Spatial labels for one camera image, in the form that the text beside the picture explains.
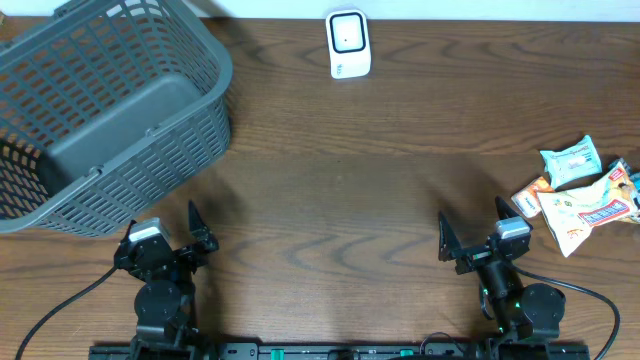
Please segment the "white barcode scanner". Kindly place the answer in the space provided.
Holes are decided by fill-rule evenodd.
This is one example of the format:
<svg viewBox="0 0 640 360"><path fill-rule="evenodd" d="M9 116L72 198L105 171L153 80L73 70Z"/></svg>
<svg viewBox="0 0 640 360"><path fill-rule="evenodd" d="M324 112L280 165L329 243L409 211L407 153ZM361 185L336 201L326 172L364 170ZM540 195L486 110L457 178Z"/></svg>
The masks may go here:
<svg viewBox="0 0 640 360"><path fill-rule="evenodd" d="M372 54L366 15L358 9L331 12L325 19L330 74L334 79L363 77Z"/></svg>

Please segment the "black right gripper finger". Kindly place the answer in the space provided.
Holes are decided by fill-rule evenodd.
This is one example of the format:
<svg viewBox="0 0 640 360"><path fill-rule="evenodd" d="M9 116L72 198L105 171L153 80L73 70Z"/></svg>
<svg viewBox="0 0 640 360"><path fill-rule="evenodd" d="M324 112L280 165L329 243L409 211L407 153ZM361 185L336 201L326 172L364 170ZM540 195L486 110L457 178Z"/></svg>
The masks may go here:
<svg viewBox="0 0 640 360"><path fill-rule="evenodd" d="M455 260L459 257L461 244L442 212L438 213L438 220L440 231L438 259L442 262Z"/></svg>
<svg viewBox="0 0 640 360"><path fill-rule="evenodd" d="M524 218L522 218L514 209L512 209L502 197L495 197L495 205L500 220L519 218L520 220L524 221L524 223L529 227L530 230L533 229L533 226Z"/></svg>

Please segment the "blue mouthwash bottle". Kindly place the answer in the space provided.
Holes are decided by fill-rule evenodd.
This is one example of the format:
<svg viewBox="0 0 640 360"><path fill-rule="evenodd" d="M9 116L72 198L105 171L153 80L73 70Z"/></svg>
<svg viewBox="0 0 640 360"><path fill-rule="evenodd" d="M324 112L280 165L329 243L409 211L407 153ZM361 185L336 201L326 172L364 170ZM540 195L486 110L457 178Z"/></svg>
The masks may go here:
<svg viewBox="0 0 640 360"><path fill-rule="evenodd" d="M629 175L629 178L630 178L631 182L634 184L635 188L639 189L640 188L640 174L639 173L633 173L632 172L632 167L623 158L618 158L618 159L614 160L612 163L609 164L608 169L611 170L611 169L615 168L617 165L621 165L625 169L625 171Z"/></svg>

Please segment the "yellow snack bag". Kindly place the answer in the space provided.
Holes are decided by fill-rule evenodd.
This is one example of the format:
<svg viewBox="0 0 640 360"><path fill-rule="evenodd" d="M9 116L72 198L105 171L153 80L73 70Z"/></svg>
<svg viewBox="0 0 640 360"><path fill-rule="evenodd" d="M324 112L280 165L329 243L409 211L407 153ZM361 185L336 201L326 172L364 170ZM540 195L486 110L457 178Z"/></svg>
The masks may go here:
<svg viewBox="0 0 640 360"><path fill-rule="evenodd" d="M592 185L539 193L538 199L564 257L569 257L598 226L639 221L639 191L621 165Z"/></svg>

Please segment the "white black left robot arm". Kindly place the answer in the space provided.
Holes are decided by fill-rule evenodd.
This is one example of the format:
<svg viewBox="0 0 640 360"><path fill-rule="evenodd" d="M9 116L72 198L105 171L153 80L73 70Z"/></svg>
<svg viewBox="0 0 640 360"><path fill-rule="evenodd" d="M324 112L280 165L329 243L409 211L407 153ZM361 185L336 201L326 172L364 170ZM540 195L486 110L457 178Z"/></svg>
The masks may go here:
<svg viewBox="0 0 640 360"><path fill-rule="evenodd" d="M191 244L172 249L158 218L133 221L114 254L114 267L143 282L134 300L131 359L216 359L216 345L197 328L192 275L208 264L218 240L188 203Z"/></svg>

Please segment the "teal wet wipes pack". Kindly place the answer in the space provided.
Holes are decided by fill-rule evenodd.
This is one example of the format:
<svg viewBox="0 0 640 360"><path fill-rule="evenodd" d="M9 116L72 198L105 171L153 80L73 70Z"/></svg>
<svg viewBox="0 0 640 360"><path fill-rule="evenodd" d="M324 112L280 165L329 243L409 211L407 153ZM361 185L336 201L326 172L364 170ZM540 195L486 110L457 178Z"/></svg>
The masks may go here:
<svg viewBox="0 0 640 360"><path fill-rule="evenodd" d="M540 150L539 153L554 189L602 172L601 159L590 135L562 151Z"/></svg>

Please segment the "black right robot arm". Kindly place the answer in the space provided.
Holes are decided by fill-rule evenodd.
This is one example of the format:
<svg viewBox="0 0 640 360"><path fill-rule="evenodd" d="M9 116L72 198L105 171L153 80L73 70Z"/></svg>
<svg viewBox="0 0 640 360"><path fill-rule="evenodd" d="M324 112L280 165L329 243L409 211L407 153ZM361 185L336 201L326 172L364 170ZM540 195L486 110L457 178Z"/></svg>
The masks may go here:
<svg viewBox="0 0 640 360"><path fill-rule="evenodd" d="M547 284L525 286L513 261L529 251L533 227L506 201L495 199L498 221L482 245L464 248L444 214L439 220L438 259L455 263L462 275L476 273L480 279L481 301L487 303L499 328L489 340L492 352L515 344L546 345L559 337L559 324L565 313L564 294Z"/></svg>

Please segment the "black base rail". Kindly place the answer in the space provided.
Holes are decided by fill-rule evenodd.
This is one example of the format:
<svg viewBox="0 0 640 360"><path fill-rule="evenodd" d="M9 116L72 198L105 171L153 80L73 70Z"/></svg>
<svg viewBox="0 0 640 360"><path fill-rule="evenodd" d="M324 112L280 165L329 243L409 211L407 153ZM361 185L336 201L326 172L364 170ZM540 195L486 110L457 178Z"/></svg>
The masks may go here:
<svg viewBox="0 0 640 360"><path fill-rule="evenodd" d="M387 359L550 359L586 360L585 345L506 344L492 352L479 344L443 341L411 345L258 345L223 343L210 354L193 350L133 351L129 346L92 346L89 360L211 359L211 360L387 360Z"/></svg>

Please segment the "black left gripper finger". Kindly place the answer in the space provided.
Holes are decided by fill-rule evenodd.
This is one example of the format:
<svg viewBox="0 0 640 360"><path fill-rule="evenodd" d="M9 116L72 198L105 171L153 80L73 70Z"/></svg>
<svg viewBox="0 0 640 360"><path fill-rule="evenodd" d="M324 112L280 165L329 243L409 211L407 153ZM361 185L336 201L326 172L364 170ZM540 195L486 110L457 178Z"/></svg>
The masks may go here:
<svg viewBox="0 0 640 360"><path fill-rule="evenodd" d="M122 247L127 247L128 246L128 244L130 242L129 236L130 236L131 230L132 230L132 228L133 228L133 226L135 224L136 224L135 220L131 220L130 221L130 223L129 223L127 229L126 229L125 235L123 236L123 238L119 242L118 248L122 248Z"/></svg>
<svg viewBox="0 0 640 360"><path fill-rule="evenodd" d="M211 253L219 249L219 242L210 228L202 220L193 201L188 203L189 232L196 240L194 247L200 253Z"/></svg>

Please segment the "dark grey plastic basket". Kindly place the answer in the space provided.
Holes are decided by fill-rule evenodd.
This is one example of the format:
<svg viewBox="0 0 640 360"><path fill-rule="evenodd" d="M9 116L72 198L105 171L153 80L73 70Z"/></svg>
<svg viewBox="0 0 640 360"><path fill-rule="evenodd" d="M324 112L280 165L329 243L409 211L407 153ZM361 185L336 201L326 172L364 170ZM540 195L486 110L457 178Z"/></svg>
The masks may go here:
<svg viewBox="0 0 640 360"><path fill-rule="evenodd" d="M1 229L116 232L227 150L227 49L181 1L71 1L1 46Z"/></svg>

